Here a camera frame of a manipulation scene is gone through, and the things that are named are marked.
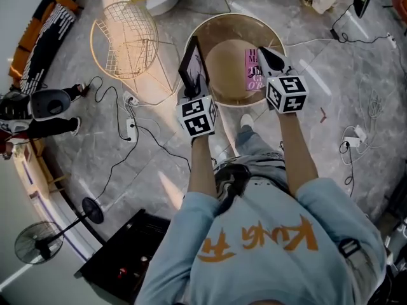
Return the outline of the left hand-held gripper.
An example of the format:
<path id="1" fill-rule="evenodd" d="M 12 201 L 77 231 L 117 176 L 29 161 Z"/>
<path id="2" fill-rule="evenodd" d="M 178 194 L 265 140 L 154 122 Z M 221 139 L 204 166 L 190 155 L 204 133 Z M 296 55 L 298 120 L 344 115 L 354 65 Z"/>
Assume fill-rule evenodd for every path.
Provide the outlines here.
<path id="1" fill-rule="evenodd" d="M 193 98 L 185 95 L 187 88 L 182 86 L 177 94 L 176 115 L 185 135 L 193 140 L 202 135 L 213 135 L 217 120 L 217 107 L 209 93 L 203 76 L 199 76 Z"/>

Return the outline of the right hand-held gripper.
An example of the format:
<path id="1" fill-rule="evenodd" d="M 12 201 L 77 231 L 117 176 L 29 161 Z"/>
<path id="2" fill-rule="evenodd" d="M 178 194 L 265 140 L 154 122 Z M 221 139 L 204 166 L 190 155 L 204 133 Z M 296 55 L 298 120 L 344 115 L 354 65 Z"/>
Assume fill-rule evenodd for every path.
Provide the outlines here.
<path id="1" fill-rule="evenodd" d="M 305 78 L 276 50 L 261 46 L 257 54 L 268 103 L 280 114 L 302 110 L 309 96 Z"/>

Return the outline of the black framed deer picture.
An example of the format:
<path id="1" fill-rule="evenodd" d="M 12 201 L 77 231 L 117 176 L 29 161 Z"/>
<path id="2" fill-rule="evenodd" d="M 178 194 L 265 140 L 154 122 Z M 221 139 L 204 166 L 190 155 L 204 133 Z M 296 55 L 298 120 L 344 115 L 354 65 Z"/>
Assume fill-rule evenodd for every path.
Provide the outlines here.
<path id="1" fill-rule="evenodd" d="M 189 100 L 208 95 L 209 75 L 197 36 L 192 36 L 178 69 Z"/>

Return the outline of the person's right forearm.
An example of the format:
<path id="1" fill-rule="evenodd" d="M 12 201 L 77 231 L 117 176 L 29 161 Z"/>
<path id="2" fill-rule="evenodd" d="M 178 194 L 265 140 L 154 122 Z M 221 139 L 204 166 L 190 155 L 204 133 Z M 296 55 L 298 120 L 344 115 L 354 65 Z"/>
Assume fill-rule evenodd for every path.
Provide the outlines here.
<path id="1" fill-rule="evenodd" d="M 291 196 L 296 197 L 301 186 L 317 179 L 319 175 L 295 113 L 279 114 L 278 118 L 284 148 L 287 184 Z"/>

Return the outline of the person's left forearm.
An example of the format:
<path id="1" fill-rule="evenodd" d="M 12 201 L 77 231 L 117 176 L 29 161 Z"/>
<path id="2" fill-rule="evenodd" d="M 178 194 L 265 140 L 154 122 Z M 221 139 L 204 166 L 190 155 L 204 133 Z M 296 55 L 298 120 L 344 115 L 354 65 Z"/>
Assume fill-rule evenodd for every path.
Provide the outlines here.
<path id="1" fill-rule="evenodd" d="M 217 199 L 208 135 L 202 135 L 193 140 L 190 167 L 188 192 L 202 193 Z"/>

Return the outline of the round glass gold table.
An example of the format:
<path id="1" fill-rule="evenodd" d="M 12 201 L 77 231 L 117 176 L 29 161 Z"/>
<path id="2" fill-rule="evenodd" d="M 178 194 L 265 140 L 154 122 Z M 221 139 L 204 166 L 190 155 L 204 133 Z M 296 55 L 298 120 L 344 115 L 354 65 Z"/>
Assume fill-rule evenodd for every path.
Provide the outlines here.
<path id="1" fill-rule="evenodd" d="M 248 107 L 265 99 L 265 91 L 246 90 L 245 50 L 286 49 L 280 36 L 262 20 L 240 13 L 213 16 L 190 34 L 196 36 L 209 74 L 209 91 L 225 107 Z"/>

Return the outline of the pink book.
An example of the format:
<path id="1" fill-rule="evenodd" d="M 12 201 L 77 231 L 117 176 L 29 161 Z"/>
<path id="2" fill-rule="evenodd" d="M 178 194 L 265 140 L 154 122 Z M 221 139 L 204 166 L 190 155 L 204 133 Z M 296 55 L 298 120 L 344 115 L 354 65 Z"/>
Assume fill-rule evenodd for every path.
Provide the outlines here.
<path id="1" fill-rule="evenodd" d="M 245 88 L 259 92 L 264 87 L 256 49 L 245 49 Z"/>

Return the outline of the person's blue jeans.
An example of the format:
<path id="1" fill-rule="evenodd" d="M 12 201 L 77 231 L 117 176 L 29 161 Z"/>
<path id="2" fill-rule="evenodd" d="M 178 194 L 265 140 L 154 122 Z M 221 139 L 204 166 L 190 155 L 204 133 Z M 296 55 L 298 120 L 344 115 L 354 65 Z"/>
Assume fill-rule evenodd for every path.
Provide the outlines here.
<path id="1" fill-rule="evenodd" d="M 286 165 L 281 152 L 270 147 L 250 126 L 238 132 L 235 147 L 239 156 L 216 165 L 214 175 L 220 200 L 243 195 L 252 179 L 266 179 L 271 185 L 289 193 Z"/>

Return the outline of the black low cabinet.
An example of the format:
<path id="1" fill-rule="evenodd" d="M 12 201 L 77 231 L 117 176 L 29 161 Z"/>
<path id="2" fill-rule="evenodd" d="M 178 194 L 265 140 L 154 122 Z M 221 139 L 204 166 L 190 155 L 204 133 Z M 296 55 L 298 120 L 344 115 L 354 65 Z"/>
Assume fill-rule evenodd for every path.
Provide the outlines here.
<path id="1" fill-rule="evenodd" d="M 133 304 L 170 221 L 139 210 L 76 272 L 105 300 Z"/>

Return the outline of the person's light blue sweatshirt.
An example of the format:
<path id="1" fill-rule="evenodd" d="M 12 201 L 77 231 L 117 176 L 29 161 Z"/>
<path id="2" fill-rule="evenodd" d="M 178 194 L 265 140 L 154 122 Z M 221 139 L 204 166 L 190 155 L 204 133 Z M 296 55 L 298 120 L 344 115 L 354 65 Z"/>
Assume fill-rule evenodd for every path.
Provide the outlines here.
<path id="1" fill-rule="evenodd" d="M 385 276 L 377 228 L 331 179 L 289 196 L 265 179 L 249 181 L 222 212 L 188 192 L 149 264 L 136 305 L 365 305 Z M 360 256 L 338 244 L 353 238 Z"/>

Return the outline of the wooden side desk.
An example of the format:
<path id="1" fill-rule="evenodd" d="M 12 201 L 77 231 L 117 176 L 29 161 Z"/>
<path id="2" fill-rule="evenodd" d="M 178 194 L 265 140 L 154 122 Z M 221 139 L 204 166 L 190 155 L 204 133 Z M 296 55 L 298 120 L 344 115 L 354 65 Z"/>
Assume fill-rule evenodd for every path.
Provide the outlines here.
<path id="1" fill-rule="evenodd" d="M 54 177 L 44 158 L 38 153 L 35 142 L 26 142 L 17 146 L 13 157 L 17 173 L 28 195 L 38 194 L 49 200 L 53 193 L 59 193 L 64 188 L 57 188 L 56 183 L 69 178 L 69 175 Z"/>

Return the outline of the striped black white blanket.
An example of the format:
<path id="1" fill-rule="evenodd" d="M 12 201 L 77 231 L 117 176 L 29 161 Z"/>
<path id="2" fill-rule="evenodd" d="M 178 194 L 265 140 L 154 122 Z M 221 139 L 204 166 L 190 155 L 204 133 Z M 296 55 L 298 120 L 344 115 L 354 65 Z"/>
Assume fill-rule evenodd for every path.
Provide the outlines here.
<path id="1" fill-rule="evenodd" d="M 20 89 L 31 95 L 42 89 L 44 79 L 63 40 L 76 20 L 75 14 L 65 6 L 56 4 L 50 16 L 42 26 L 34 47 L 27 59 Z"/>

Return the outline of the orange sofa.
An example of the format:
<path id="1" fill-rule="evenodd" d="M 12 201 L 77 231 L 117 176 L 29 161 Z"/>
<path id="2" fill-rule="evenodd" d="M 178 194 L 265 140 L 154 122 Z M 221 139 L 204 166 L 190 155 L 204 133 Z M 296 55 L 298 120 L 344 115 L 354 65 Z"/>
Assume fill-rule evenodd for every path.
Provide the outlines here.
<path id="1" fill-rule="evenodd" d="M 66 8 L 69 8 L 76 16 L 82 7 L 73 0 L 42 0 L 35 10 L 31 21 L 29 22 L 26 30 L 18 42 L 18 46 L 13 56 L 13 61 L 10 65 L 9 76 L 13 80 L 11 89 L 20 89 L 20 80 L 27 62 L 27 59 L 34 47 L 34 44 L 39 36 L 39 32 L 46 20 L 50 16 L 50 13 L 55 8 L 56 4 L 61 4 Z"/>

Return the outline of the black pedestal fan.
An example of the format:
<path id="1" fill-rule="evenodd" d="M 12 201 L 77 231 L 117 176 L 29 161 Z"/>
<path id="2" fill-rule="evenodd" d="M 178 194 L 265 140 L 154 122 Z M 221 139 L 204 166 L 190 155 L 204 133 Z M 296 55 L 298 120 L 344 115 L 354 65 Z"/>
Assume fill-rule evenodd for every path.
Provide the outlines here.
<path id="1" fill-rule="evenodd" d="M 62 229 L 56 222 L 41 221 L 26 227 L 17 236 L 14 251 L 25 264 L 42 264 L 54 258 L 60 251 L 65 234 L 75 225 L 89 219 L 94 224 L 104 222 L 104 214 L 98 203 L 86 197 L 82 200 L 83 211 L 67 227 Z"/>

